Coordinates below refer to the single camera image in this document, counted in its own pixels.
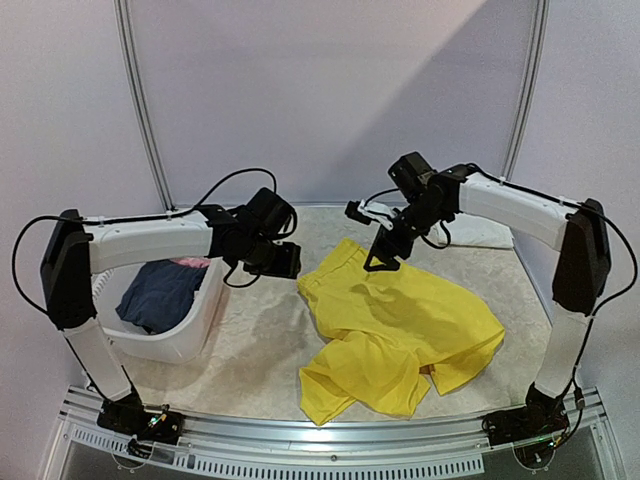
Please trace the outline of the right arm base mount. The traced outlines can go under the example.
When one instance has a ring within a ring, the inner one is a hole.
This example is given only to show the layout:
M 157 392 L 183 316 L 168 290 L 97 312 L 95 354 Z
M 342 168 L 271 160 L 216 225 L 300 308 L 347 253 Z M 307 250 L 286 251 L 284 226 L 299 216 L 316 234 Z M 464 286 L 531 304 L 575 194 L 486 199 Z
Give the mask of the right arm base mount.
M 483 417 L 481 427 L 491 446 L 519 441 L 549 438 L 550 446 L 559 448 L 578 429 L 586 401 L 580 389 L 574 400 L 578 419 L 571 426 L 562 398 L 547 398 L 532 394 L 523 407 L 499 410 Z

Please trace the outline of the yellow garment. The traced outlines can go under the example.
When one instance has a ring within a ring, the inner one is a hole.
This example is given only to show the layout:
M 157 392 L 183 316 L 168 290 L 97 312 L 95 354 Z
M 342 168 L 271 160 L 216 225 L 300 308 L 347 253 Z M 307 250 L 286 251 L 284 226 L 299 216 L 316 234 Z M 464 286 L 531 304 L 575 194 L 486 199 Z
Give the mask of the yellow garment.
M 299 371 L 300 408 L 316 425 L 356 402 L 411 417 L 430 389 L 446 395 L 476 378 L 505 337 L 474 293 L 407 264 L 369 273 L 367 255 L 345 238 L 298 281 L 328 341 Z

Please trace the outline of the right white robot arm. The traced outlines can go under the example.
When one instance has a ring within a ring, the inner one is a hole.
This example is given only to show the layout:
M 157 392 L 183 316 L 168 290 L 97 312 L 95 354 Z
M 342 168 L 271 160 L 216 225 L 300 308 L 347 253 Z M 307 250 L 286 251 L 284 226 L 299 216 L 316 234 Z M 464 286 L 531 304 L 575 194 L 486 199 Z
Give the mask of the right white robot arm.
M 381 203 L 376 195 L 354 206 L 365 223 L 379 225 L 364 265 L 369 272 L 398 270 L 418 238 L 461 215 L 511 230 L 520 258 L 526 243 L 545 246 L 555 255 L 549 296 L 543 301 L 551 334 L 531 387 L 532 394 L 542 397 L 523 407 L 516 421 L 524 435 L 539 435 L 556 417 L 550 400 L 561 399 L 572 387 L 611 271 L 602 204 L 553 197 L 491 175 L 474 163 L 436 170 L 418 152 L 400 157 L 388 175 L 404 197 L 403 208 Z

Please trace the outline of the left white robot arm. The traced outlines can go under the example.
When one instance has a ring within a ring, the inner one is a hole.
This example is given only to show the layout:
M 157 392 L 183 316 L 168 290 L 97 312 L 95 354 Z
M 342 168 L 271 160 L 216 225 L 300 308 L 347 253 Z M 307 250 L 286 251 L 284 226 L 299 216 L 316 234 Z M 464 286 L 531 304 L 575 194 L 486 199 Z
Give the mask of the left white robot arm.
M 148 426 L 129 395 L 133 384 L 115 353 L 185 363 L 203 346 L 226 273 L 294 279 L 300 248 L 285 241 L 297 226 L 293 206 L 268 188 L 226 210 L 84 219 L 75 209 L 53 219 L 40 266 L 45 312 L 62 332 L 128 434 Z

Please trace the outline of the white t-shirt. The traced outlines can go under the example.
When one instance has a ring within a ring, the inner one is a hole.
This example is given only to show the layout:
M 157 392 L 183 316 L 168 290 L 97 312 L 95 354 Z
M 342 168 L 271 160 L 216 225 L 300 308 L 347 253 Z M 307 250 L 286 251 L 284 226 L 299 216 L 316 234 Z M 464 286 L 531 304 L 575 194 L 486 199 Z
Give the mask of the white t-shirt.
M 473 215 L 459 214 L 453 222 L 437 224 L 428 239 L 444 246 L 448 236 L 452 246 L 504 250 L 514 247 L 513 234 L 507 226 Z

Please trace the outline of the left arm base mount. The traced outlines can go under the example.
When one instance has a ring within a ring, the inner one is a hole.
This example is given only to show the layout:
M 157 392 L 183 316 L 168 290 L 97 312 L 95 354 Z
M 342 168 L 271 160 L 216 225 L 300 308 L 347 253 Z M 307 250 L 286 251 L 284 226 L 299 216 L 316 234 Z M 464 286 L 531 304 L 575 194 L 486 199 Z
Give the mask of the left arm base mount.
M 138 441 L 176 445 L 182 436 L 186 417 L 168 405 L 148 410 L 137 393 L 120 400 L 104 400 L 97 425 Z

